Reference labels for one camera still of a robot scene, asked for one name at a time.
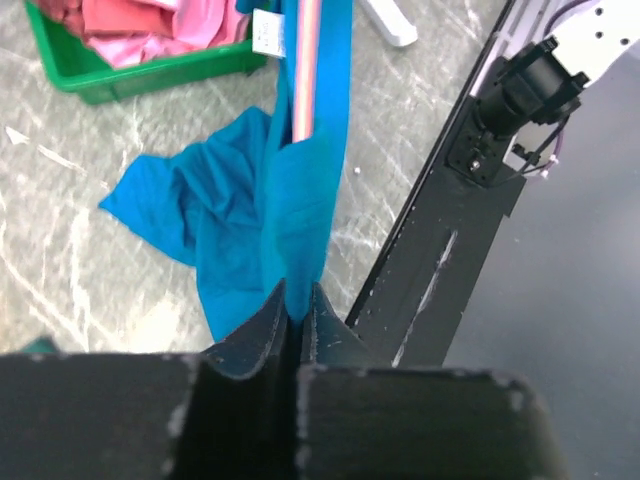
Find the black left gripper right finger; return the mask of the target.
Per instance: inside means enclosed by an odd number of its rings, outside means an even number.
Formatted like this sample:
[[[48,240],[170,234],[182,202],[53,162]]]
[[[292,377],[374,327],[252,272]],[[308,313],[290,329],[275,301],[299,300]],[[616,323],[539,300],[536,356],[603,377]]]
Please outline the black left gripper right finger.
[[[547,409],[522,378],[380,365],[315,287],[297,374],[302,479],[565,479]]]

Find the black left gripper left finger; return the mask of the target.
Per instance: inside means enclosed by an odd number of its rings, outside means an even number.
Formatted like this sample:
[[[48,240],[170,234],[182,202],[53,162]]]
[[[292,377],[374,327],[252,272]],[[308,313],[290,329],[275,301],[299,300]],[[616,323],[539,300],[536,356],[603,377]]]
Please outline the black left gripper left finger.
[[[288,478],[284,291],[201,353],[4,355],[2,477]]]

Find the teal blue t shirt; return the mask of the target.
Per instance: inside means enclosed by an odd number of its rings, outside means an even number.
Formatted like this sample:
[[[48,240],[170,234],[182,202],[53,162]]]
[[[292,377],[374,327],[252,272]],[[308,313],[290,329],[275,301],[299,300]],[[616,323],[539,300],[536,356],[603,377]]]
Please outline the teal blue t shirt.
[[[321,7],[314,131],[291,139],[298,5],[279,1],[285,57],[272,113],[245,110],[168,157],[137,157],[101,201],[154,248],[194,268],[211,335],[221,341],[284,283],[300,322],[326,263],[347,144],[353,5]]]

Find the pink wire hanger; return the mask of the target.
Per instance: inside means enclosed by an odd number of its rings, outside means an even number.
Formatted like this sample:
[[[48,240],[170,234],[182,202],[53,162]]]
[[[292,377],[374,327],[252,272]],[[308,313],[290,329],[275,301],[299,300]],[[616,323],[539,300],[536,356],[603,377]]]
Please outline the pink wire hanger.
[[[313,133],[321,8],[321,0],[303,0],[298,6],[292,122],[294,143],[305,141]]]

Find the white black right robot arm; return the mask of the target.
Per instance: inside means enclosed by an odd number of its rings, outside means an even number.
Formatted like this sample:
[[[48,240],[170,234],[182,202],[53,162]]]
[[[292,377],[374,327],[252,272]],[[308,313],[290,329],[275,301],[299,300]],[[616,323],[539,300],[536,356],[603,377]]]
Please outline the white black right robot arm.
[[[637,1],[600,1],[511,57],[476,102],[481,131],[498,138],[524,125],[555,124],[579,95],[639,40]]]

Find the pink t shirt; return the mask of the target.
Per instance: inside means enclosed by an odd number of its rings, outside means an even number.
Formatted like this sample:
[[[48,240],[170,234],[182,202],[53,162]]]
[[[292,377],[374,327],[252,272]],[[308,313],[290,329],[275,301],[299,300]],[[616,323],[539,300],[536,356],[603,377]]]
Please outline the pink t shirt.
[[[234,1],[82,3],[86,45],[114,69],[238,43],[249,16]]]

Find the dark green shorts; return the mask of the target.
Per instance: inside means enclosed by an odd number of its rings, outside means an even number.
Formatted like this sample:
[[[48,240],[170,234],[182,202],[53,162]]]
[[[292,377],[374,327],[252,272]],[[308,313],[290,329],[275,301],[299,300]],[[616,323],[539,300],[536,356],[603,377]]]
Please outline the dark green shorts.
[[[25,354],[57,354],[60,350],[51,337],[41,336],[22,347],[19,352]]]

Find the green plastic tray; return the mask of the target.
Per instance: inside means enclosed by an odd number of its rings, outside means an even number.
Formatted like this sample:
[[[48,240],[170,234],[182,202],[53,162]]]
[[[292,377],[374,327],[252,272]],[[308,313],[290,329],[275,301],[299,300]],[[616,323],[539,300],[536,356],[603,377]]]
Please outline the green plastic tray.
[[[95,52],[24,3],[43,69],[54,88],[88,105],[120,101],[180,85],[241,73],[250,75],[267,59],[252,51],[249,39],[230,46],[112,69]]]

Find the silver white clothes rack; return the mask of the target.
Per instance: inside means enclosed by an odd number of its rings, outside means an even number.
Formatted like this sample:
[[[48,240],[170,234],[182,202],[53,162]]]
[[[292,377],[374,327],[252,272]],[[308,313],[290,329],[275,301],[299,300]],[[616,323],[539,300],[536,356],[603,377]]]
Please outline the silver white clothes rack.
[[[416,27],[406,18],[394,0],[362,0],[360,4],[391,46],[403,48],[418,40]]]

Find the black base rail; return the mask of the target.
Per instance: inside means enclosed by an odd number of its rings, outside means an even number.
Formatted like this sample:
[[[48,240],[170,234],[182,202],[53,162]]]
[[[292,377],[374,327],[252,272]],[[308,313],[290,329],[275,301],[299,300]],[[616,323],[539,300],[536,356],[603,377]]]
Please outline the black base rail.
[[[347,316],[384,364],[443,363],[499,227],[524,188],[519,179],[485,189],[445,163],[481,68],[492,79],[504,62],[478,58]]]

